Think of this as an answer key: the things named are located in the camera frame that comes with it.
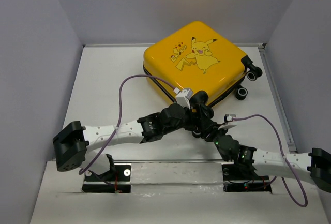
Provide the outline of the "yellow hard-shell suitcase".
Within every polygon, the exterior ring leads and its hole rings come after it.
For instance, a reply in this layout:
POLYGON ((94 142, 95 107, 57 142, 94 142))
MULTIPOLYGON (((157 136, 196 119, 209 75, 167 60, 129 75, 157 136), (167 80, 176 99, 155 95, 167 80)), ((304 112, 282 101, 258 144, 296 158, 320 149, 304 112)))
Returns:
POLYGON ((143 70, 151 84, 168 100, 175 93, 166 82, 190 88, 212 108, 229 94, 244 100, 248 91, 241 83, 255 81, 263 71, 239 47, 201 21, 194 21, 144 51, 143 70))

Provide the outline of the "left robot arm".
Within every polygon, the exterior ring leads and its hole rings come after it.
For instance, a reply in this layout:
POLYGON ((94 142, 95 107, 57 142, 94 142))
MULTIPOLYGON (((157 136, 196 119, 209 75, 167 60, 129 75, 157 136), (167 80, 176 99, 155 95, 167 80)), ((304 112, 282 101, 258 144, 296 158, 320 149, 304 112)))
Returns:
POLYGON ((73 121, 53 138, 56 168, 59 172, 89 170, 109 180, 115 166, 112 156, 103 153, 106 147, 154 142, 179 129, 205 135, 213 128, 213 116, 214 111, 205 104, 187 108, 173 103, 161 112, 119 126, 82 126, 73 121))

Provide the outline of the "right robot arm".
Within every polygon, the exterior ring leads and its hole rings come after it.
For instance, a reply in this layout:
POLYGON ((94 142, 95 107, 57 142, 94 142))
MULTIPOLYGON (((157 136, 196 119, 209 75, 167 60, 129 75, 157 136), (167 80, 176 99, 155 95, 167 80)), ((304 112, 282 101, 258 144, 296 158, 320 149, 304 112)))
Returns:
POLYGON ((200 127, 201 138, 213 142, 221 158, 233 162, 243 178, 276 176, 299 179, 330 192, 330 153, 313 148, 309 153, 282 154, 241 145, 215 122, 200 127))

